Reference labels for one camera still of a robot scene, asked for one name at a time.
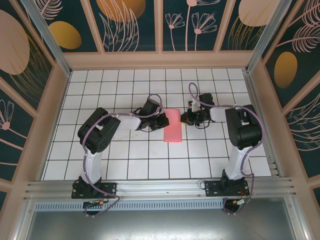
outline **gold circle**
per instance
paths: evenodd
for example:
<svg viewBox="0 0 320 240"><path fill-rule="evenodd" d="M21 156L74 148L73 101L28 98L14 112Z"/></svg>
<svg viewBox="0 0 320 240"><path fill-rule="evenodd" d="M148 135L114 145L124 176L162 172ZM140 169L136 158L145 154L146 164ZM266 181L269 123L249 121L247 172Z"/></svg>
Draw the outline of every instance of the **gold circle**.
<svg viewBox="0 0 320 240"><path fill-rule="evenodd" d="M11 75L21 74L30 56L28 35L21 24L0 10L0 69Z"/></svg>
<svg viewBox="0 0 320 240"><path fill-rule="evenodd" d="M241 0L240 21L250 27L264 26L269 22L279 0Z"/></svg>
<svg viewBox="0 0 320 240"><path fill-rule="evenodd" d="M80 33L65 21L55 21L49 25L56 42L65 49L76 49L81 45Z"/></svg>
<svg viewBox="0 0 320 240"><path fill-rule="evenodd" d="M282 89L287 88L294 80L298 69L296 56L288 51L281 53L275 63L274 80Z"/></svg>
<svg viewBox="0 0 320 240"><path fill-rule="evenodd" d="M109 19L116 22L129 22L128 17L125 18L125 8L131 9L135 15L135 18L138 19L145 12L146 9L146 0L96 0L100 10L106 15Z"/></svg>

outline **pink sponge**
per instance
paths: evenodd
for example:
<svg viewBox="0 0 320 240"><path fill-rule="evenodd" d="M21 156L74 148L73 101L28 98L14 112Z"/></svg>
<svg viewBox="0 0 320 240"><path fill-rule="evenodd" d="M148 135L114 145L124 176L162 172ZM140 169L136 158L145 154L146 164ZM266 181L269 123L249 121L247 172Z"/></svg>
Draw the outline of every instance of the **pink sponge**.
<svg viewBox="0 0 320 240"><path fill-rule="evenodd" d="M164 128L163 141L166 143L182 142L182 125L180 122L179 109L167 108L164 110L165 116L169 120L169 126Z"/></svg>

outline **white grid tile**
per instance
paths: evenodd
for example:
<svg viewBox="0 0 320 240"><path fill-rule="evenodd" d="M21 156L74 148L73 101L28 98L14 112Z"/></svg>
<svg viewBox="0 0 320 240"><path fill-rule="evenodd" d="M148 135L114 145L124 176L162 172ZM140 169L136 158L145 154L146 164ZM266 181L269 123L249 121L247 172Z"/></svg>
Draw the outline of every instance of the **white grid tile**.
<svg viewBox="0 0 320 240"><path fill-rule="evenodd" d="M129 113L143 107L149 93L157 93L164 108L177 108L184 113L188 101L192 100L189 83L199 86L201 94L211 93L215 104L250 103L239 69L74 71L43 179L75 180L79 177L84 151L79 143L78 131L97 107L111 113ZM102 153L102 179L221 177L232 149L227 124L213 122L206 129L181 127L183 140L180 143L163 142L164 129L149 133L118 130ZM262 146L251 153L245 172L250 173L251 168L256 171L256 176L270 176Z"/></svg>

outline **purple cable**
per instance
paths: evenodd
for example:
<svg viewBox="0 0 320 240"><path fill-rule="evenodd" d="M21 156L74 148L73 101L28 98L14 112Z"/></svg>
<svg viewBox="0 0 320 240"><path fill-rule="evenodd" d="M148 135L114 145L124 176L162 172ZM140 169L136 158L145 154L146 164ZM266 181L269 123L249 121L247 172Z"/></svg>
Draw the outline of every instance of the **purple cable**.
<svg viewBox="0 0 320 240"><path fill-rule="evenodd" d="M193 85L195 87L195 90L196 90L196 96L194 96L194 94L192 93L191 91L191 85ZM248 156L248 154L253 151L254 149L258 148L264 141L265 139L265 135L266 135L266 132L265 132L265 128L264 128L264 124L263 122L260 120L260 118L258 117L258 115L256 113L254 113L252 110L250 110L249 108L245 107L245 106L240 106L240 105L211 105L211 104L207 104L207 103L204 103L204 102L201 102L200 100L197 99L198 97L198 93L199 93L199 90L198 90L198 87L196 84L194 84L193 82L191 82L188 86L189 88L189 93L191 94L192 98L194 100L196 100L198 103L204 105L204 106L208 106L208 107L211 107L211 108L226 108L226 109L229 109L229 108L240 108L240 109L243 109L247 112L249 112L250 114L252 114L255 119L258 121L259 125L260 125L260 128L261 128L261 141L256 145L254 146L253 148L250 148L243 156L242 160L241 160L241 166L240 166L240 171L242 173L243 176L245 177L252 177L252 181L251 181L251 191L250 191L250 195L249 195L249 201L251 200L251 197L252 197L252 193L253 193L253 190L254 190L254 179L255 179L255 174L252 172L252 173L249 173L249 174L246 174L244 172L244 164L245 164L245 160L246 160L246 157ZM225 204L226 204L226 201L228 200L228 198L224 198L223 199L223 211L227 214L230 214L230 213L233 213L235 214L234 212L231 212L230 210L226 209L225 208Z"/></svg>
<svg viewBox="0 0 320 240"><path fill-rule="evenodd" d="M160 97L158 94L150 94L150 95L147 97L147 100L149 100L151 96L157 96L157 97L160 99L159 107L157 108L157 110L156 110L154 113L152 113L152 114L150 114L150 115L148 115L148 116L139 116L139 115L135 115L135 114L133 114L133 113L109 113L109 114L107 114L107 115L102 116L98 121L96 121L96 122L92 125L92 127L89 129L89 131L86 133L86 135L84 136L84 138L83 138L83 141L82 141L82 147L83 147L83 149L84 149L83 172L84 172L84 176L85 176L86 180L88 181L88 183L90 184L90 186L93 187L93 189L95 189L96 191L104 194L105 196L110 196L110 197L116 197L116 198L118 198L114 203L112 203L112 204L111 204L109 207L107 207L105 210L98 212L96 215L92 215L92 218L98 217L98 216L104 214L105 212L107 212L107 211L108 211L110 208L112 208L117 202L120 201L120 196L115 195L115 194L110 194L110 193L108 193L108 192L105 192L105 191L100 190L100 189L97 188L97 187L91 182L91 180L89 179L89 176L88 176L88 174L87 174L87 169L86 169L86 162L87 162L87 156L88 156L88 149L86 148L87 138L88 138L89 134L91 133L91 131L92 131L102 120L106 119L107 117L110 117L110 116L115 116L115 117L117 117L117 116L120 116L120 117L121 117L121 116L132 116L132 117L144 118L144 119L145 119L145 118L150 118L150 117L156 115L156 114L157 114L159 111L161 111L161 109L163 108L162 99L161 99L161 97ZM84 209L84 213L85 213L86 217L90 216L90 215L87 213L87 209L88 209L89 207L91 207L91 206L92 206L92 205L90 204L90 205L88 205L88 206Z"/></svg>

